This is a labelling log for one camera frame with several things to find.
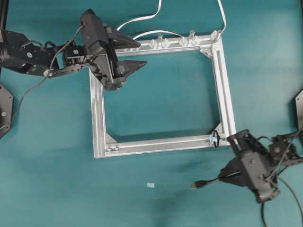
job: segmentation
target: aluminum frame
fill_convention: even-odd
[[[189,37],[168,39],[163,39],[160,34],[157,40],[139,42],[140,48],[118,50],[117,56],[200,51],[211,59],[221,119],[221,123],[215,129],[221,137],[220,146],[229,146],[226,138],[235,134],[236,128],[220,32],[214,31],[210,35],[196,36],[194,31],[191,31]],[[103,86],[91,71],[89,71],[89,79],[95,158],[214,146],[215,138],[212,134],[119,143],[106,132]]]

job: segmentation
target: black cable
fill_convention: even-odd
[[[67,46],[76,38],[78,32],[79,32],[80,29],[83,28],[83,27],[84,27],[84,26],[80,26],[80,27],[77,29],[77,31],[76,31],[75,35],[73,36],[73,38],[72,38],[70,41],[68,41],[60,50],[58,50],[58,51],[56,52],[56,54],[54,55],[54,57],[53,57],[53,59],[52,59],[52,61],[51,61],[51,64],[50,64],[48,73],[43,77],[43,79],[42,79],[39,83],[37,83],[36,85],[34,85],[33,87],[31,87],[29,90],[27,90],[27,91],[25,91],[25,92],[23,93],[23,95],[22,95],[22,97],[21,97],[21,99],[20,99],[20,102],[19,102],[19,104],[18,104],[17,110],[15,111],[15,113],[14,113],[14,115],[13,115],[13,117],[12,117],[10,123],[3,125],[3,126],[0,128],[0,130],[4,129],[5,127],[10,126],[10,125],[14,122],[14,120],[15,120],[15,118],[16,118],[18,112],[20,111],[20,107],[21,107],[21,104],[22,104],[22,102],[23,102],[24,97],[25,97],[29,92],[31,92],[32,90],[36,89],[36,88],[39,87],[41,84],[43,84],[43,82],[46,81],[46,79],[49,77],[49,74],[50,74],[50,72],[51,72],[51,70],[52,70],[53,63],[54,63],[54,61],[55,61],[57,55],[58,55],[65,47],[67,47]]]
[[[42,43],[40,43],[40,42],[38,42],[38,41],[36,41],[36,40],[30,40],[30,41],[28,41],[28,42],[22,44],[22,45],[21,45],[21,48],[26,47],[26,46],[28,46],[28,45],[30,45],[30,44],[38,44],[38,45],[40,46],[41,51],[43,51],[43,52],[45,51],[45,49],[44,49]]]
[[[303,208],[302,208],[302,205],[299,201],[299,198],[298,196],[295,194],[294,190],[291,188],[291,186],[285,181],[283,180],[280,176],[277,176],[277,178],[283,182],[283,184],[285,184],[285,186],[290,190],[290,192],[293,194],[298,206],[299,206],[299,209],[300,209],[300,214],[301,214],[301,219],[302,219],[302,226],[303,226]]]
[[[269,140],[270,142],[272,142],[272,140],[271,140],[269,137],[267,137],[267,136],[259,136],[259,137],[257,138],[257,140],[260,140],[260,139],[267,139],[267,140]]]
[[[273,177],[273,176],[276,174],[276,171],[277,171],[277,169],[281,166],[281,164],[282,164],[282,162],[283,162],[283,160],[284,160],[284,158],[285,158],[285,155],[286,155],[288,149],[289,149],[290,146],[292,145],[293,140],[300,134],[300,132],[302,132],[302,130],[303,130],[303,127],[300,128],[299,131],[297,131],[296,134],[291,138],[291,140],[289,141],[289,144],[287,145],[285,151],[283,152],[283,155],[282,155],[282,157],[281,157],[281,159],[280,159],[278,165],[274,168],[274,170],[271,172],[271,174],[270,174],[265,180],[270,179],[271,177]]]
[[[47,48],[47,45],[51,45],[52,47],[56,47],[56,45],[55,45],[52,41],[47,41],[47,42],[44,44],[44,48],[45,48],[45,49]]]
[[[208,181],[205,181],[205,180],[201,180],[201,181],[196,181],[195,183],[193,183],[190,187],[192,189],[200,189],[200,188],[204,188],[205,186],[213,183],[213,182],[216,182],[216,181],[220,181],[222,179],[226,179],[226,178],[231,178],[231,177],[235,177],[235,176],[239,176],[241,175],[240,172],[236,172],[236,173],[232,173],[232,174],[227,174],[227,175],[224,175],[224,176],[219,176],[213,180],[208,180]]]
[[[262,218],[262,223],[264,227],[268,227],[266,221],[265,221],[265,216],[264,216],[264,205],[265,203],[261,203],[261,218]]]

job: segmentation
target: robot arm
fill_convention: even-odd
[[[107,91],[119,90],[126,78],[143,67],[145,61],[119,61],[116,49],[136,48],[140,44],[128,36],[108,27],[89,9],[80,18],[83,46],[71,42],[63,49],[63,65],[55,60],[50,77],[58,77],[90,68]],[[62,46],[47,42],[34,45],[25,35],[0,30],[0,67],[22,74],[46,76],[51,60]]]

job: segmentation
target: cable clip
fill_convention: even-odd
[[[213,135],[209,137],[209,142],[211,144],[214,143],[214,147],[218,148],[219,144],[220,144],[220,139],[221,139],[221,136],[219,135],[218,131],[214,130]]]

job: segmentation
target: white cable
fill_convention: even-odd
[[[176,36],[180,36],[180,37],[183,37],[182,35],[179,35],[177,33],[174,33],[174,32],[170,32],[170,31],[166,31],[166,30],[152,30],[152,31],[148,31],[148,32],[143,32],[137,36],[135,36],[133,38],[133,40],[136,40],[137,38],[140,38],[144,35],[150,35],[150,34],[155,34],[155,33],[167,33],[167,34],[172,34],[172,35],[176,35]]]
[[[225,17],[225,13],[224,13],[224,9],[223,9],[223,5],[222,5],[221,0],[218,0],[218,4],[219,4],[220,11],[221,11],[223,23],[224,23],[224,27],[222,29],[222,33],[223,33],[226,29],[226,17]]]
[[[144,16],[144,17],[138,17],[138,18],[131,19],[131,20],[125,22],[124,24],[120,25],[120,26],[117,28],[117,31],[119,31],[124,25],[126,25],[126,24],[128,24],[128,23],[131,23],[131,22],[134,22],[134,21],[139,21],[139,20],[148,20],[148,19],[154,18],[154,17],[157,16],[157,14],[160,12],[161,4],[162,4],[162,0],[159,0],[157,12],[154,13],[153,15],[149,15],[149,16]]]

